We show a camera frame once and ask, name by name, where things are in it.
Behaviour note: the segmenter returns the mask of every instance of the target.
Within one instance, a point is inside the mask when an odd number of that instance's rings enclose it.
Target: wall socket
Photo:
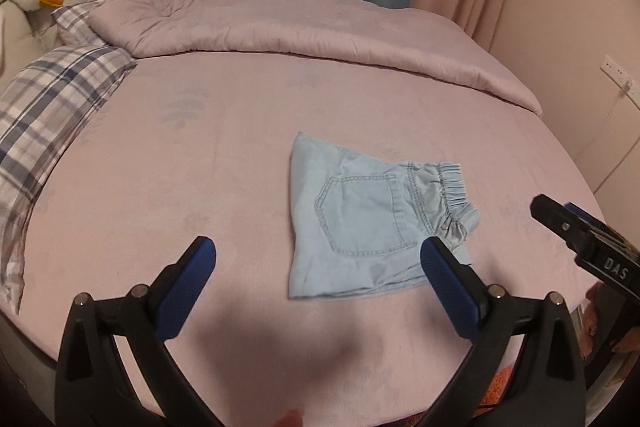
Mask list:
[[[617,65],[609,55],[604,57],[604,62],[600,66],[600,69],[607,73],[607,76],[618,84],[621,89],[624,89],[625,86],[629,85],[629,90],[626,95],[633,103],[636,104],[636,107],[640,109],[640,86],[638,86],[636,81],[632,79],[625,70]]]

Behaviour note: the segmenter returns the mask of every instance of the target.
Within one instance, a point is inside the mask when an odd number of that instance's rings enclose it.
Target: wall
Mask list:
[[[614,105],[620,90],[600,70],[608,54],[640,83],[640,0],[505,0],[490,52],[538,97],[607,222],[640,245],[640,147],[611,174],[640,110],[626,96]]]

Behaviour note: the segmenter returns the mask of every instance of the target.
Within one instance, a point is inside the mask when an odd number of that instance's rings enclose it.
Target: pink bed sheet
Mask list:
[[[193,53],[140,60],[56,166],[28,232],[22,327],[55,357],[74,295],[150,283],[203,234],[218,265],[168,349],[226,425],[267,426],[303,406],[305,426],[364,427],[428,408],[469,348],[428,285],[287,299],[299,131],[387,162],[460,163],[481,214],[467,245],[485,282],[559,291],[570,307],[593,282],[529,217],[540,192],[601,217],[531,111],[397,70]],[[132,380],[153,407],[139,373]]]

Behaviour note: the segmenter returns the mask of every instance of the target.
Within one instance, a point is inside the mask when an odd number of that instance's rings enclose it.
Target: metal screw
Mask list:
[[[149,286],[147,286],[146,284],[136,284],[131,289],[131,296],[135,297],[136,299],[140,299],[141,297],[144,297],[148,292]]]
[[[89,302],[89,294],[85,292],[79,293],[74,298],[74,304],[77,304],[78,306],[84,306],[87,302]]]
[[[556,306],[559,306],[564,302],[564,298],[558,292],[549,293],[549,300]]]
[[[505,295],[507,295],[507,290],[505,290],[499,284],[492,284],[491,286],[489,286],[488,291],[489,291],[489,295],[491,295],[492,297],[495,297],[496,299],[500,299]]]

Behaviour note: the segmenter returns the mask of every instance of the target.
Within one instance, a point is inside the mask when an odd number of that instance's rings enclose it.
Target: folded denim shorts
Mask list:
[[[463,243],[479,214],[459,165],[389,164],[299,133],[290,185],[290,298],[378,295],[427,282],[420,246],[434,235],[471,263]]]

